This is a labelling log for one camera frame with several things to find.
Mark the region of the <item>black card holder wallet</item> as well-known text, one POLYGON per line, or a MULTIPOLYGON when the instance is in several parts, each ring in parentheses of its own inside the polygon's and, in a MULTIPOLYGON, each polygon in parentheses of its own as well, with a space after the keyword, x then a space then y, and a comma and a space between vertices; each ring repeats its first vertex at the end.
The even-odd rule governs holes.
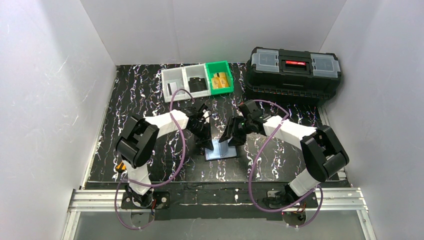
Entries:
POLYGON ((205 161, 217 161, 238 158, 239 153, 236 146, 229 146, 229 141, 219 142, 218 139, 212 140, 213 150, 205 149, 205 161))

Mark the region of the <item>silver card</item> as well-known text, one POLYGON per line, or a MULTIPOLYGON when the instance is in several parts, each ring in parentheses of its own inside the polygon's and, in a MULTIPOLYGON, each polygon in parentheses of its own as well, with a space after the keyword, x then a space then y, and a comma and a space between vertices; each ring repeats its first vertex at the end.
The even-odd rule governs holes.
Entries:
POLYGON ((218 142, 218 153, 221 158, 225 158, 229 153, 228 141, 218 142))
POLYGON ((166 84, 167 90, 168 90, 168 95, 172 96, 180 87, 177 84, 177 82, 168 82, 166 84))

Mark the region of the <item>tan credit card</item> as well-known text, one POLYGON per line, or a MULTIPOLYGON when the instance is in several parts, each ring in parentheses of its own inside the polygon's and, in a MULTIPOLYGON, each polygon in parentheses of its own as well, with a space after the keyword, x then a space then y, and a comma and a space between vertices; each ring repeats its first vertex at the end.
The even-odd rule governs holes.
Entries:
POLYGON ((218 73, 215 73, 213 75, 213 77, 211 79, 211 83, 212 83, 212 88, 215 89, 215 90, 220 89, 222 87, 221 80, 220 80, 218 73))

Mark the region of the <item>gold card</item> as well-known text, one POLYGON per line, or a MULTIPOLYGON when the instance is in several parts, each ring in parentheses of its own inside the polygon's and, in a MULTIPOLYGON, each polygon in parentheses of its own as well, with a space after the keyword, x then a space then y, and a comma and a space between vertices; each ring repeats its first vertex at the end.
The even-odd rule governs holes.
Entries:
POLYGON ((219 78, 220 78, 220 82, 222 87, 221 88, 228 88, 229 87, 229 83, 228 83, 228 79, 227 79, 227 75, 225 72, 219 72, 218 73, 219 78))

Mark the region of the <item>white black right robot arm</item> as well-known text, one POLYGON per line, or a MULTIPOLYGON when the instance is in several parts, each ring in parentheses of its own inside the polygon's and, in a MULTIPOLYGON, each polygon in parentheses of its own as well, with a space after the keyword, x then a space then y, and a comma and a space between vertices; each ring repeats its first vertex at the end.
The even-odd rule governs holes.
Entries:
POLYGON ((258 108, 256 100, 248 100, 238 107, 240 114, 232 116, 219 139, 229 146, 242 146, 248 134, 277 138, 302 151, 306 169, 284 188, 282 198, 293 203, 327 181, 349 162, 347 152, 327 125, 304 126, 258 108))

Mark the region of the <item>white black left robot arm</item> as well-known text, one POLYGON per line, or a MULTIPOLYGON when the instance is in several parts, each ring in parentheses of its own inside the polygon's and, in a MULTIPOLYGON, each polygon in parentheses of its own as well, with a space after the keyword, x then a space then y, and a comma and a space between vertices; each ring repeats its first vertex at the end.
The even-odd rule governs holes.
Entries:
POLYGON ((188 130, 196 137, 196 145, 213 150, 210 111, 205 104, 173 109, 157 116, 132 116, 125 124, 116 143, 128 177, 125 191, 142 208, 153 201, 153 188, 147 162, 151 158, 157 138, 179 130, 188 130))

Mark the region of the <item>silver card in bin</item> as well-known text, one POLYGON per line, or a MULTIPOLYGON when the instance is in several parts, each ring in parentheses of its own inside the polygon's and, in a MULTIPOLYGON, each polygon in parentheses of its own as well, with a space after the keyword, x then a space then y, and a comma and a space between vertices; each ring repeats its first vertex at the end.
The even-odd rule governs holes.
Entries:
POLYGON ((168 82, 166 84, 167 90, 168 90, 168 95, 172 96, 180 87, 177 84, 177 82, 168 82))

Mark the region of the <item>black marbled table mat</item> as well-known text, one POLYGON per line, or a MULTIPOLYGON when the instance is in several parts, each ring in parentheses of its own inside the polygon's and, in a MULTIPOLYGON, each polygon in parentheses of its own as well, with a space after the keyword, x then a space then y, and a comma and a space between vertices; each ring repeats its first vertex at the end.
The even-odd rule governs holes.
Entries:
MULTIPOLYGON (((93 156, 86 189, 113 189, 126 176, 115 167, 121 163, 116 142, 131 116, 151 117, 167 113, 169 104, 164 101, 161 71, 172 64, 119 65, 113 83, 104 122, 93 156)), ((212 111, 211 135, 221 137, 227 119, 236 114, 236 107, 246 100, 244 63, 230 63, 234 91, 196 100, 205 103, 212 111)), ((253 176, 255 181, 290 182, 305 169, 302 152, 295 146, 274 138, 266 142, 260 134, 250 134, 246 144, 238 149, 239 157, 205 161, 195 155, 195 139, 185 131, 186 156, 176 181, 178 182, 246 182, 252 163, 257 160, 253 176)), ((177 169, 182 154, 180 134, 173 132, 161 137, 147 163, 150 180, 154 183, 167 180, 177 169)))

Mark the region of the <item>white plastic bin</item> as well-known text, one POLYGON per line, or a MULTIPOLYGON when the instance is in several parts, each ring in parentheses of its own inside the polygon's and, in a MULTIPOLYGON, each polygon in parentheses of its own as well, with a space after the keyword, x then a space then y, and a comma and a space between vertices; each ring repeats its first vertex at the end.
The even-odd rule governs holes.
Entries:
POLYGON ((210 79, 206 64, 194 64, 183 67, 184 86, 193 98, 209 97, 211 95, 210 79))
POLYGON ((166 103, 171 102, 175 91, 185 89, 183 70, 183 67, 161 70, 162 93, 166 103))

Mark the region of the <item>green plastic bin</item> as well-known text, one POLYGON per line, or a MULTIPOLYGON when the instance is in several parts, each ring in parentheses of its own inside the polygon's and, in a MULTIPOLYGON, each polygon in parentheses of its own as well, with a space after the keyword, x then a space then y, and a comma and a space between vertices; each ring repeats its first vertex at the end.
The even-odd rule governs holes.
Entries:
POLYGON ((234 80, 226 60, 207 62, 205 64, 210 84, 211 95, 229 94, 234 92, 234 80))

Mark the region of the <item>black plastic toolbox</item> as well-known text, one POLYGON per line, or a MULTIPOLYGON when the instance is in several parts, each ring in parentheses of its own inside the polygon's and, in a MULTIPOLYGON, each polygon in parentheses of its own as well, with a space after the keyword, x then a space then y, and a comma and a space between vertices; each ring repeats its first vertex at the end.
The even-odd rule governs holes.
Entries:
POLYGON ((333 53, 255 47, 243 78, 247 99, 320 107, 342 82, 333 53))

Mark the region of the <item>white left plastic bin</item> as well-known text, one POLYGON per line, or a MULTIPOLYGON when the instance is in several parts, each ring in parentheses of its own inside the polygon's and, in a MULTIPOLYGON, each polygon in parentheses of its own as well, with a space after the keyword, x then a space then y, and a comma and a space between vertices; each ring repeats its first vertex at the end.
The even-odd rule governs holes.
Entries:
POLYGON ((166 103, 171 102, 175 91, 185 89, 183 70, 183 67, 161 70, 162 93, 166 103))

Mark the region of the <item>orange pen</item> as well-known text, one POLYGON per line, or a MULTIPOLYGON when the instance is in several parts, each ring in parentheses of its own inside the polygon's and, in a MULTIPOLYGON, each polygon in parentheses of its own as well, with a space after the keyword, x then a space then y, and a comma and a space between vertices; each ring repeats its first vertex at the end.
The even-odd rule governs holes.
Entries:
POLYGON ((122 161, 115 167, 116 172, 123 173, 127 170, 125 163, 122 161))

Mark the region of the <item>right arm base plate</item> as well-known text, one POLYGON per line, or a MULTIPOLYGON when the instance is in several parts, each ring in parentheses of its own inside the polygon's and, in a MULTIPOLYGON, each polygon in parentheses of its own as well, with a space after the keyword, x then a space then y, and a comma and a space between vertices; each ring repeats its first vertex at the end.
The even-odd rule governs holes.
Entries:
MULTIPOLYGON (((285 207, 293 202, 284 198, 284 191, 270 190, 267 192, 266 197, 262 199, 266 207, 270 209, 279 209, 285 207)), ((296 203, 294 209, 303 209, 303 208, 317 208, 319 206, 320 200, 315 193, 311 193, 301 202, 296 203)))

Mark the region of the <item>aluminium frame rail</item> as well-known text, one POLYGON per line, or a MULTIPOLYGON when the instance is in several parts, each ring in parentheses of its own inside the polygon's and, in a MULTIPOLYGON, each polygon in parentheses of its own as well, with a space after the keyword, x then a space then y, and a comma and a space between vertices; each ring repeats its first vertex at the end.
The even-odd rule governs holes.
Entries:
POLYGON ((154 209, 123 191, 76 190, 64 240, 374 240, 359 188, 324 188, 274 213, 257 209, 246 189, 201 186, 157 191, 154 209))

